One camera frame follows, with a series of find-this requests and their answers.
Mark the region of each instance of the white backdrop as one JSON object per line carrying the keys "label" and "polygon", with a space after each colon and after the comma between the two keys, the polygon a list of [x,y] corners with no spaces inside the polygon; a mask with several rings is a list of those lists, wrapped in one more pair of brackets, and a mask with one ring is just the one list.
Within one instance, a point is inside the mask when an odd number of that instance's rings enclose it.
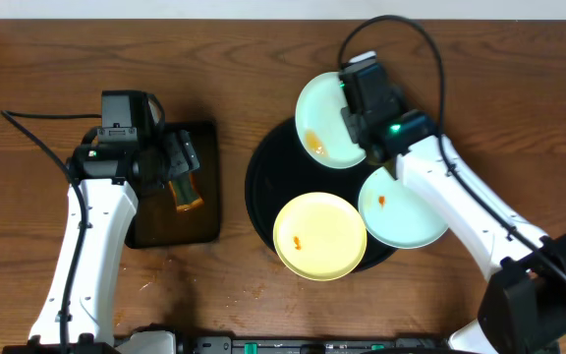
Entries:
{"label": "white backdrop", "polygon": [[0,19],[566,20],[563,0],[0,0]]}

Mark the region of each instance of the yellow plate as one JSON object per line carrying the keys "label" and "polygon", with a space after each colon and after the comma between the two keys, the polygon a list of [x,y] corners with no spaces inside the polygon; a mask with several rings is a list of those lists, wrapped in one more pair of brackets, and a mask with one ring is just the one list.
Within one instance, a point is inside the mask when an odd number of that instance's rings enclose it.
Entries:
{"label": "yellow plate", "polygon": [[366,251],[362,217],[347,201],[328,193],[307,193],[283,206],[273,234],[285,266],[311,280],[348,274]]}

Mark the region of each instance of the wooden table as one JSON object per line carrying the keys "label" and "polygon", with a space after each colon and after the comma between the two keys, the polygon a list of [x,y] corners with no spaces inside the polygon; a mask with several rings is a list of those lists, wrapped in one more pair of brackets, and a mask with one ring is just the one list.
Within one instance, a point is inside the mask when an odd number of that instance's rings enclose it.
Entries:
{"label": "wooden table", "polygon": [[[244,177],[259,141],[290,117],[303,86],[333,71],[358,22],[0,21],[0,109],[100,112],[103,89],[156,93],[170,121],[219,127],[219,241],[125,249],[116,333],[149,323],[189,334],[390,337],[448,335],[471,321],[485,283],[450,234],[370,270],[312,282],[257,237]],[[566,232],[566,23],[425,22],[448,76],[447,131],[473,169],[524,217]],[[437,81],[412,32],[379,25],[349,54],[376,49],[421,108]],[[64,159],[93,125],[24,121]],[[0,117],[0,349],[24,343],[41,309],[64,233],[67,184]],[[566,336],[562,339],[566,352]]]}

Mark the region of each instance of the green light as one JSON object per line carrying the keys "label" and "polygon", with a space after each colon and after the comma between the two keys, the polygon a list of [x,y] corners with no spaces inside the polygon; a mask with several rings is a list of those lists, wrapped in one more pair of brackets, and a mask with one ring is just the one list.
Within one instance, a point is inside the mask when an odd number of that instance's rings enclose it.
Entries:
{"label": "green light", "polygon": [[399,130],[401,130],[401,124],[394,124],[390,126],[390,132],[392,134],[399,133]]}

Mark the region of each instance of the orange food residue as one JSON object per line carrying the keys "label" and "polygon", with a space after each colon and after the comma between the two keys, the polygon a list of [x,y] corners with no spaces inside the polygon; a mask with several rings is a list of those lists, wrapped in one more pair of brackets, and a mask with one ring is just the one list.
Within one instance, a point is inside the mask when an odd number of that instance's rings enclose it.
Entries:
{"label": "orange food residue", "polygon": [[301,251],[301,240],[298,236],[294,236],[294,243],[296,244],[296,249]]}
{"label": "orange food residue", "polygon": [[324,145],[313,131],[307,130],[305,132],[305,142],[311,151],[317,154],[326,155]]}

